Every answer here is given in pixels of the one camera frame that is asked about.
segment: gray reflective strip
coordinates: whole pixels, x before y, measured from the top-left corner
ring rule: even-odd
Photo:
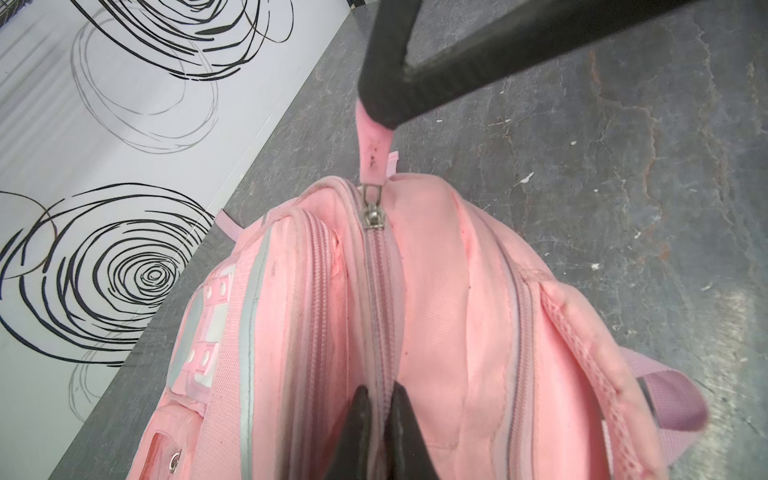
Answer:
[[[266,231],[261,240],[259,253],[253,260],[248,276],[248,285],[243,298],[243,309],[240,311],[240,333],[238,348],[240,351],[240,478],[251,480],[253,476],[253,396],[254,378],[253,364],[256,353],[253,351],[255,336],[254,320],[259,306],[261,284],[264,280],[266,256],[270,249],[270,232]]]
[[[197,330],[197,324],[200,323],[200,318],[203,316],[203,289],[197,292],[197,295],[192,299],[192,306],[190,307],[189,315],[187,315],[187,325],[184,326],[184,331],[181,333],[179,339],[179,346],[176,348],[176,356],[170,362],[168,368],[168,377],[165,379],[165,384],[168,388],[172,387],[181,374],[181,367],[184,366],[184,360],[189,355],[190,348],[192,348],[192,340],[194,340],[194,333]]]

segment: gray stone tabletop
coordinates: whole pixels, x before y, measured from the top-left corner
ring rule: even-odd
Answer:
[[[418,62],[515,2],[425,1]],[[232,196],[248,224],[325,175],[355,178],[356,79],[376,5],[346,19]],[[399,171],[445,178],[580,289],[617,342],[681,369],[710,404],[672,478],[765,478],[768,2],[705,0],[483,88],[396,132]],[[51,478],[124,478],[206,237]]]

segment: pink backpack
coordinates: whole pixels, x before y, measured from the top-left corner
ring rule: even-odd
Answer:
[[[405,100],[394,103],[415,105],[403,120],[530,60],[485,48],[500,55],[485,70],[458,62],[445,81],[408,80],[392,65],[418,8],[379,8],[356,112],[362,188],[328,177],[244,230],[217,218],[237,243],[189,302],[130,480],[322,478],[361,385],[369,454],[350,478],[387,474],[396,382],[444,480],[662,479],[703,430],[707,408],[691,381],[619,347],[520,236],[437,177],[392,174],[402,122],[381,121],[389,100],[372,92],[401,81]],[[602,12],[581,14],[598,22]],[[589,40],[591,24],[574,24]],[[373,65],[372,51],[395,63]]]

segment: black circular scribble pattern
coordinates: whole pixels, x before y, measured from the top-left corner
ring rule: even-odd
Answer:
[[[120,366],[213,221],[146,184],[60,200],[0,247],[0,323],[53,359]]]
[[[280,25],[276,31],[274,26],[270,30],[270,20],[279,2],[269,0],[99,0],[138,42],[132,39],[129,45],[95,21],[78,0],[71,1],[126,51],[187,80],[229,77],[251,61],[265,41],[282,43],[293,32],[292,2],[285,4],[290,26]]]

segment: zipper pull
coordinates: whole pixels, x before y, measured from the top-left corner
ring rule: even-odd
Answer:
[[[368,188],[376,189],[376,201],[368,201]],[[362,208],[362,226],[365,230],[376,230],[384,228],[384,218],[386,214],[384,209],[381,208],[382,201],[382,187],[380,185],[363,185],[362,186],[362,201],[365,206]]]

